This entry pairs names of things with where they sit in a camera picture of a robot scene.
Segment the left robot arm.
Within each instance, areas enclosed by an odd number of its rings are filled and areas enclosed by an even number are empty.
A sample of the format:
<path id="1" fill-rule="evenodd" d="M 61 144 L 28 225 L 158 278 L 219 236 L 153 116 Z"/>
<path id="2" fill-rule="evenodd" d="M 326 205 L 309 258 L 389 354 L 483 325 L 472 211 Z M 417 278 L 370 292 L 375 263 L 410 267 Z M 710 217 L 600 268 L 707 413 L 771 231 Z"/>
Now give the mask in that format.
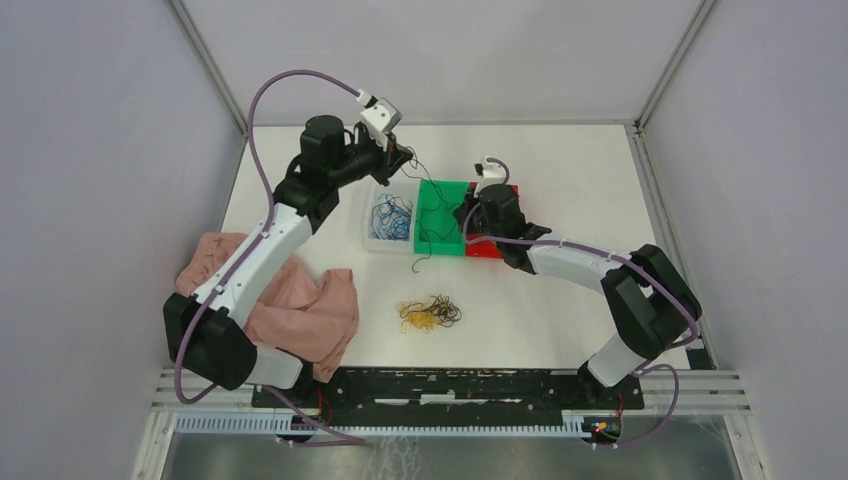
<path id="1" fill-rule="evenodd" d="M 291 406 L 307 404 L 314 379 L 282 349 L 257 345 L 245 333 L 256 301 L 286 260 L 320 228 L 339 203 L 342 187 L 365 177 L 387 186 L 413 157 L 393 133 L 400 114 L 366 109 L 353 129 L 332 115 L 310 118 L 299 153 L 270 197 L 270 212 L 229 259 L 190 294 L 163 306 L 175 372 L 184 369 L 213 386 L 276 386 Z"/>

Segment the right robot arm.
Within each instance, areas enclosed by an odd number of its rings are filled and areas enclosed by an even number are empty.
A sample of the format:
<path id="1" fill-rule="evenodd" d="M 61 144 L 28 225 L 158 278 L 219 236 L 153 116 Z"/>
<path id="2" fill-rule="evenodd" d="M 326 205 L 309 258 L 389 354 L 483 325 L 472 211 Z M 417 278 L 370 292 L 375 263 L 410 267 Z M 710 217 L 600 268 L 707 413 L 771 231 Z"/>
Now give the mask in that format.
<path id="1" fill-rule="evenodd" d="M 509 185 L 473 183 L 454 217 L 469 245 L 492 243 L 504 263 L 531 275 L 563 279 L 604 297 L 615 334 L 580 367 L 580 400 L 602 408 L 627 375 L 694 341 L 702 306 L 658 246 L 618 253 L 568 240 L 526 220 Z"/>

